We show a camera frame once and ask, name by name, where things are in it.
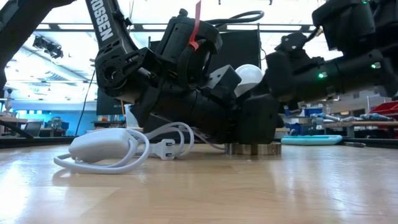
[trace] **white power cord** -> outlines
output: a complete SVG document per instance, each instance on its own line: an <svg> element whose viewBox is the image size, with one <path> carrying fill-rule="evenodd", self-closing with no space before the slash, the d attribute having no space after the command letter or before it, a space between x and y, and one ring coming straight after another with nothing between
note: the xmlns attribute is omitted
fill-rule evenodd
<svg viewBox="0 0 398 224"><path fill-rule="evenodd" d="M164 139L152 146L149 144L150 139L172 131L177 131L180 135L180 145L177 150L174 149L174 140L171 139ZM190 133L190 143L184 151L185 140L182 131ZM125 128L100 129L74 139L69 147L69 153L55 157L54 163L75 172L121 174L140 166L150 154L156 154L165 160L186 156L192 150L194 141L194 133L190 126L181 122L163 125L146 134ZM129 164L141 144L145 144L144 152L136 161ZM116 157L123 158L115 164L93 164ZM68 158L72 158L74 162L65 161Z"/></svg>

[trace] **red cable tie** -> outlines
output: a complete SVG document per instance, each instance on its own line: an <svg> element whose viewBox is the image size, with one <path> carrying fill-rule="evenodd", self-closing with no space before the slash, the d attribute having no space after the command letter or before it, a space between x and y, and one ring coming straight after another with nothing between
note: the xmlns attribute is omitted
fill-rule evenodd
<svg viewBox="0 0 398 224"><path fill-rule="evenodd" d="M193 27L193 31L191 37L189 38L189 45L191 45L195 50L199 48L199 44L195 41L195 38L199 31L200 24L200 8L201 8L201 0L198 1L195 8L195 26Z"/></svg>

